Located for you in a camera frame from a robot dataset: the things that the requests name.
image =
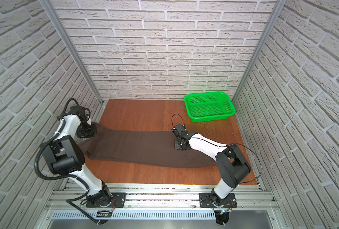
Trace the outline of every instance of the white brick wall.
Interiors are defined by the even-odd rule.
[[[53,0],[53,4],[101,96],[108,100],[181,99],[205,90],[232,96],[275,1]],[[141,80],[145,83],[138,86]]]
[[[34,227],[56,183],[37,178],[34,157],[69,97],[99,113],[40,2],[0,0],[0,228]]]
[[[286,2],[235,106],[287,226],[339,228],[339,0]]]

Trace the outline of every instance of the green basket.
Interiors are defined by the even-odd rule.
[[[193,122],[226,119],[236,113],[236,108],[224,92],[188,94],[185,105]]]

